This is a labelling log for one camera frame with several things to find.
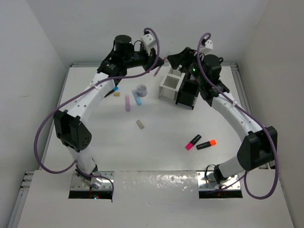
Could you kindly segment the blue and black highlighter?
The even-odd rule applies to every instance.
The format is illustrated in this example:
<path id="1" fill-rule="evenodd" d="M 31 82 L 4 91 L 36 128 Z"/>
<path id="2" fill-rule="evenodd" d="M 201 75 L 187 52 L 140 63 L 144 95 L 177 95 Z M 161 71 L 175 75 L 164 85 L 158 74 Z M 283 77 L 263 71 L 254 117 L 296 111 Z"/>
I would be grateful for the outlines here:
<path id="1" fill-rule="evenodd" d="M 105 97 L 107 97 L 107 96 L 109 96 L 110 94 L 114 93 L 116 90 L 118 90 L 118 87 L 117 87 L 117 86 L 114 87 L 111 91 L 109 91 L 109 92 L 105 95 Z"/>

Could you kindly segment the double-ended pink blue marker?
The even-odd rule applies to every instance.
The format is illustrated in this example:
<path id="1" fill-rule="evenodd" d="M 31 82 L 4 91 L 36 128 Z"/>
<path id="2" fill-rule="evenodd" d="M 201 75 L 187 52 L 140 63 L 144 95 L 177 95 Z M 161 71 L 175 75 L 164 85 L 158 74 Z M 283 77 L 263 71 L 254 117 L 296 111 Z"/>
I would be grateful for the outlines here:
<path id="1" fill-rule="evenodd" d="M 160 71 L 160 69 L 161 69 L 161 66 L 160 66 L 160 67 L 158 67 L 158 68 L 157 68 L 157 70 L 154 72 L 154 74 L 153 74 L 153 76 L 154 76 L 154 77 L 156 77 L 156 76 L 157 76 L 157 74 L 158 74 L 158 72 Z"/>

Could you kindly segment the pastel pink highlighter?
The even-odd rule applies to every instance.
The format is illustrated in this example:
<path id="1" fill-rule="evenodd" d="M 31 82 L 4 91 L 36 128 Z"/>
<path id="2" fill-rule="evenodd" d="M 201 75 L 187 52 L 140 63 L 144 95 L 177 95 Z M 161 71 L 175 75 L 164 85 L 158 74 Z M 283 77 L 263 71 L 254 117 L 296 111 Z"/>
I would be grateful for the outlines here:
<path id="1" fill-rule="evenodd" d="M 125 110 L 127 112 L 129 112 L 131 110 L 130 96 L 128 94 L 125 95 Z"/>

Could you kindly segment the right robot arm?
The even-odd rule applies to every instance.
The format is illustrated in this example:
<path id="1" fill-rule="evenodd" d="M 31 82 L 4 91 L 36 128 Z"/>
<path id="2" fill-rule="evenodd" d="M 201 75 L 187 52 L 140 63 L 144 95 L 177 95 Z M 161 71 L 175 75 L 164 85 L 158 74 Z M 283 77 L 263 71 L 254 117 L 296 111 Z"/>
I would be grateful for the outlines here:
<path id="1" fill-rule="evenodd" d="M 213 178 L 216 183 L 275 159 L 276 129 L 272 126 L 263 127 L 238 105 L 219 78 L 222 58 L 212 54 L 198 55 L 187 47 L 178 54 L 169 55 L 167 59 L 173 69 L 179 69 L 196 79 L 202 99 L 226 119 L 242 141 L 235 157 L 214 167 Z"/>

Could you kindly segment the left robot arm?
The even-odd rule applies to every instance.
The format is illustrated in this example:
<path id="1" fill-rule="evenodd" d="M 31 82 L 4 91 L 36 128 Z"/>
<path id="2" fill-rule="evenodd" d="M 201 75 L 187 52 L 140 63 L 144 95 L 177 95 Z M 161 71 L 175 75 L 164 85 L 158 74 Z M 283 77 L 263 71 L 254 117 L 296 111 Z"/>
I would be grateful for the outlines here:
<path id="1" fill-rule="evenodd" d="M 164 61 L 157 56 L 156 38 L 150 33 L 141 36 L 140 49 L 128 35 L 118 35 L 109 55 L 102 61 L 93 80 L 87 87 L 88 93 L 75 99 L 68 109 L 58 110 L 53 119 L 57 138 L 68 148 L 76 162 L 78 173 L 88 181 L 97 172 L 97 165 L 91 156 L 92 135 L 87 128 L 90 115 L 99 103 L 113 92 L 127 70 L 142 67 L 145 71 L 162 66 Z"/>

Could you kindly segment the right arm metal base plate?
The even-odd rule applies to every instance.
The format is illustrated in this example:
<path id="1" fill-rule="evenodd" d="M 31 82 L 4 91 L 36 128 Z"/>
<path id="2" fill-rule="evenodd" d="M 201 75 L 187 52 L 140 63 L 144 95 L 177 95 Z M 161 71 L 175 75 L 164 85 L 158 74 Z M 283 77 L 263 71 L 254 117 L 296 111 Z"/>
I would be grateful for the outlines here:
<path id="1" fill-rule="evenodd" d="M 214 177 L 213 171 L 197 171 L 197 182 L 200 191 L 212 191 L 212 190 L 241 190 L 240 183 L 238 181 L 239 175 L 233 175 L 226 180 L 218 184 Z"/>

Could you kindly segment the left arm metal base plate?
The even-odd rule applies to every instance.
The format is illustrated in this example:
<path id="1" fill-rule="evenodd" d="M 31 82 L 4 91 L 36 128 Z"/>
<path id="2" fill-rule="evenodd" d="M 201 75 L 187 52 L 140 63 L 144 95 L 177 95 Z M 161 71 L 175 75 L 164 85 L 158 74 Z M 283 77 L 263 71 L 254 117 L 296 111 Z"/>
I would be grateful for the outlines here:
<path id="1" fill-rule="evenodd" d="M 74 172 L 70 190 L 73 191 L 85 191 L 85 190 L 94 190 L 94 191 L 106 191 L 112 190 L 112 183 L 114 183 L 114 174 L 110 173 L 107 175 L 106 172 L 98 171 L 96 173 L 98 177 L 85 177 L 79 174 L 77 171 Z"/>

